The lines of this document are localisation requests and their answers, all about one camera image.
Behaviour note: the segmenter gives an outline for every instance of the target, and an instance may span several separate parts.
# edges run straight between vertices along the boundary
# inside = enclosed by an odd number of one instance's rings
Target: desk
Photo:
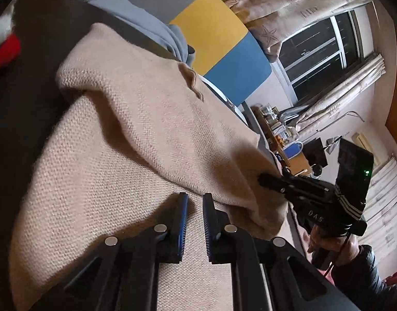
[[[311,167],[308,163],[308,160],[305,158],[303,153],[299,153],[297,156],[294,156],[291,159],[288,159],[285,152],[282,149],[282,146],[278,142],[278,139],[273,135],[272,129],[270,128],[269,124],[264,119],[262,112],[258,107],[252,107],[251,110],[253,111],[265,137],[270,141],[269,148],[271,151],[278,152],[279,155],[284,160],[286,166],[289,167],[291,173],[293,175],[300,173],[304,169],[307,169],[306,172],[301,173],[301,175],[310,175],[312,173]]]

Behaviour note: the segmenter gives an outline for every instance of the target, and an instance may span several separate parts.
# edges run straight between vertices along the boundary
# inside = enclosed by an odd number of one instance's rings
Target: yellow cushion
[[[193,68],[204,75],[247,34],[247,28],[221,0],[195,0],[174,20],[196,50]]]

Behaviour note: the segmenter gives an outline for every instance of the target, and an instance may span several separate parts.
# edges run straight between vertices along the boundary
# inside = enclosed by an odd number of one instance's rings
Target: window
[[[308,26],[283,42],[278,64],[293,103],[310,98],[342,78],[360,61],[350,13]]]

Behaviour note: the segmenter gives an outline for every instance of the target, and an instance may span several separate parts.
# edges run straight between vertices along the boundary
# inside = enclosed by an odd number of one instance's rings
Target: starfish pattern
[[[243,0],[227,0],[226,2],[225,2],[225,4],[227,5],[227,7],[232,7],[232,6],[234,6],[234,5],[236,5],[236,4],[238,4],[240,1],[243,1]]]
[[[272,30],[268,30],[265,26],[261,26],[258,31],[258,36],[264,39],[264,43],[266,43],[266,47],[270,47],[270,44],[275,41],[278,42],[279,39],[274,36],[277,29],[273,28]]]

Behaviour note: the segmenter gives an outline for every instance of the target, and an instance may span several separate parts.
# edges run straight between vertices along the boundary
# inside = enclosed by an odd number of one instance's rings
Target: beige knit blanket
[[[161,265],[158,310],[232,310],[229,265],[208,262],[202,198],[260,238],[275,236],[285,200],[257,183],[277,172],[246,127],[187,65],[160,58],[95,24],[58,72],[85,91],[48,140],[17,218],[10,279],[28,310],[106,236],[135,235],[187,192],[180,265]]]

